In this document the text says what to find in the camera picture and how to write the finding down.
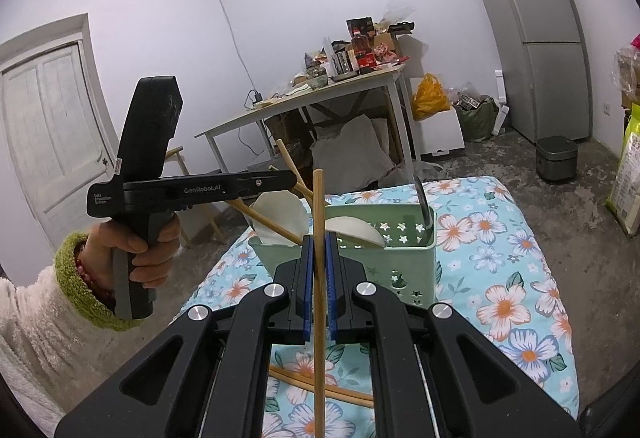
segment blue gripper pad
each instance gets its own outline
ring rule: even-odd
[[[338,329],[337,322],[337,299],[335,291],[335,274],[334,274],[334,256],[331,250],[331,239],[329,233],[326,234],[324,240],[324,251],[326,263],[326,302],[328,307],[328,319],[329,319],[329,338],[335,341],[335,334]]]
[[[311,307],[314,281],[314,242],[311,240],[306,255],[306,282],[305,282],[305,309],[304,309],[304,336],[305,341],[311,340]]]

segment white bowl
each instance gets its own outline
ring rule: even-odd
[[[337,232],[338,237],[362,246],[386,246],[380,233],[366,221],[352,216],[337,216],[324,222],[324,230]]]
[[[254,202],[252,208],[300,238],[309,233],[309,214],[306,213],[300,199],[289,191],[262,193]],[[255,220],[254,230],[263,244],[295,245],[292,241]]]

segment hand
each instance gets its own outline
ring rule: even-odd
[[[132,254],[136,269],[130,280],[142,283],[145,288],[162,286],[171,270],[171,258],[180,248],[180,218],[177,214],[162,228],[158,243],[148,248],[142,238],[129,228],[111,220],[95,225],[78,258],[94,282],[103,290],[113,290],[113,263],[111,250],[119,248]]]

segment green cuff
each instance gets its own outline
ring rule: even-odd
[[[124,332],[138,326],[142,321],[118,319],[104,304],[98,301],[76,272],[74,251],[78,243],[86,241],[87,234],[72,232],[56,252],[54,266],[56,280],[62,293],[71,301],[78,313],[98,328]]]

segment green plastic basket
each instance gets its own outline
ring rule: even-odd
[[[326,217],[353,216],[366,221],[386,240],[385,248],[358,248],[338,239],[340,255],[364,265],[367,279],[396,292],[408,304],[430,306],[435,302],[435,239],[433,227],[424,230],[418,204],[351,204],[326,207]],[[258,237],[249,245],[273,277],[276,267],[300,258],[299,246],[262,244]]]

